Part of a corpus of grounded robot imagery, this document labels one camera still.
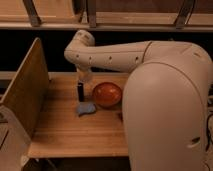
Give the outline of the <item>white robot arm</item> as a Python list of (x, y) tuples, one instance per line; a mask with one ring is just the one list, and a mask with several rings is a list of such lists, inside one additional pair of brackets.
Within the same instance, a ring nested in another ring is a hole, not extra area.
[(97, 46), (92, 34), (79, 30), (64, 55), (83, 71), (129, 74), (122, 114), (131, 171), (205, 171), (213, 61), (201, 46), (179, 41)]

